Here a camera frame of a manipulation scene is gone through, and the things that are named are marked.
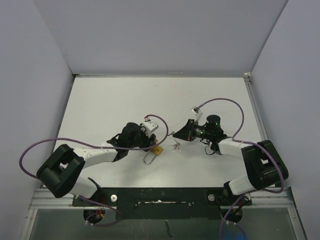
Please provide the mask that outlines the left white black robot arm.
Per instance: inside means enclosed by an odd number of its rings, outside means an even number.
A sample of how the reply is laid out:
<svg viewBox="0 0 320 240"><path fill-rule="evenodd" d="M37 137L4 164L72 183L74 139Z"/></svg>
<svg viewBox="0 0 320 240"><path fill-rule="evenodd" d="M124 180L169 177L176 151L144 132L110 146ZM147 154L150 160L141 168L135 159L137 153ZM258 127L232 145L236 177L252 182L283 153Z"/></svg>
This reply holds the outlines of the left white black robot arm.
<svg viewBox="0 0 320 240"><path fill-rule="evenodd" d="M98 148L71 148L62 144L38 169L36 176L56 198L66 194L82 196L88 204L95 206L100 203L102 193L94 180L80 176L82 170L117 162L126 157L130 149L146 149L155 145L154 132L158 128L154 120L141 124L129 122L121 133Z"/></svg>

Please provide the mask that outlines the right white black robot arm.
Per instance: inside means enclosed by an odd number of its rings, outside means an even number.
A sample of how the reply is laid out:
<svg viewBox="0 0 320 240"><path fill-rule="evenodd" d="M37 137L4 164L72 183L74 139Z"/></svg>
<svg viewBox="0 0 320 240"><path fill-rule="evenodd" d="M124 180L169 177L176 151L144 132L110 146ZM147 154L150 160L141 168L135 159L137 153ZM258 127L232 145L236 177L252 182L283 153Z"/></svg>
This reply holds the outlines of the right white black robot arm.
<svg viewBox="0 0 320 240"><path fill-rule="evenodd" d="M214 154L231 156L244 162L246 175L224 184L222 197L227 204L235 204L241 194L265 189L289 177L288 169L271 141L235 141L224 133L218 115L207 116L204 125L189 119L173 137L188 142L198 138Z"/></svg>

